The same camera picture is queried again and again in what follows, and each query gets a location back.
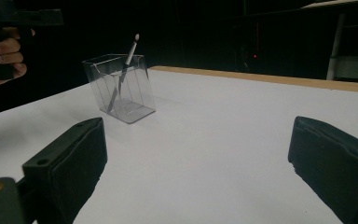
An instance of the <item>transparent pen holder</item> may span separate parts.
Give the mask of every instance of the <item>transparent pen holder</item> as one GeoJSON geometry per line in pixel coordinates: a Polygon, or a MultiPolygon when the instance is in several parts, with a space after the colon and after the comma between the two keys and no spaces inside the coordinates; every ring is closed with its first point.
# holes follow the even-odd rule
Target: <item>transparent pen holder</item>
{"type": "Polygon", "coordinates": [[[98,107],[108,115],[133,123],[156,111],[145,56],[106,54],[83,61],[98,107]]]}

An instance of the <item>black object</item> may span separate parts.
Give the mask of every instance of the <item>black object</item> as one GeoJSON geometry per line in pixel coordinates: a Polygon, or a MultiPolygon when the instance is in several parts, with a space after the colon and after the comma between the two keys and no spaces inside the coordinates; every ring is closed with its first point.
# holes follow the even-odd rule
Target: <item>black object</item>
{"type": "Polygon", "coordinates": [[[358,139],[316,119],[297,117],[289,161],[343,223],[358,223],[358,139]]]}
{"type": "MultiPolygon", "coordinates": [[[[32,43],[32,27],[51,25],[63,25],[62,14],[59,9],[17,10],[13,0],[0,0],[0,41],[6,38],[1,34],[3,27],[18,27],[21,43],[29,44],[32,43]]],[[[12,78],[12,66],[0,64],[0,80],[12,78]]]]}
{"type": "Polygon", "coordinates": [[[22,165],[24,178],[0,178],[0,224],[69,224],[107,162],[101,118],[79,122],[22,165]]]}

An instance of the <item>table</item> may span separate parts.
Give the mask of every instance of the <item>table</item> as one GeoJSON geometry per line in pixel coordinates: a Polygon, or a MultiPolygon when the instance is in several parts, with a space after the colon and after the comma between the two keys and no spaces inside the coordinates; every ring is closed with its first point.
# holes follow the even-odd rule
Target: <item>table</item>
{"type": "Polygon", "coordinates": [[[0,113],[0,177],[20,180],[61,133],[102,117],[108,163],[75,223],[340,223],[287,154],[296,116],[358,137],[358,83],[163,66],[149,76],[157,112],[131,125],[100,112],[89,84],[0,113]]]}

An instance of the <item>clear plastic container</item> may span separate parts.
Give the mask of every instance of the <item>clear plastic container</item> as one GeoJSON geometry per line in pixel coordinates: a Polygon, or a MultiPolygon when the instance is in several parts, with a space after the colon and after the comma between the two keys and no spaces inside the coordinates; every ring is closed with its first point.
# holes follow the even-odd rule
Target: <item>clear plastic container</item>
{"type": "Polygon", "coordinates": [[[83,61],[98,107],[108,115],[133,123],[156,111],[145,56],[106,54],[83,61]]]}

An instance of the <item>finger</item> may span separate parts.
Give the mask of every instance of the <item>finger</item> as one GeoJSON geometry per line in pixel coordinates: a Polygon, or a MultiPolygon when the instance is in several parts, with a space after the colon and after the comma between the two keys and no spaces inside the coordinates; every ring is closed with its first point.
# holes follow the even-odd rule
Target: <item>finger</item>
{"type": "MultiPolygon", "coordinates": [[[[20,39],[20,33],[19,33],[19,29],[17,29],[16,27],[5,27],[2,29],[2,32],[4,33],[4,35],[6,36],[10,36],[12,38],[15,39],[20,39]]],[[[34,31],[34,29],[31,29],[32,35],[35,35],[36,32],[34,31]]]]}
{"type": "Polygon", "coordinates": [[[0,63],[21,63],[24,60],[20,52],[1,54],[0,63]]]}
{"type": "Polygon", "coordinates": [[[27,65],[25,63],[13,63],[13,68],[14,78],[22,77],[27,72],[27,65]]]}
{"type": "Polygon", "coordinates": [[[0,42],[0,55],[19,51],[21,45],[14,38],[7,38],[0,42]]]}

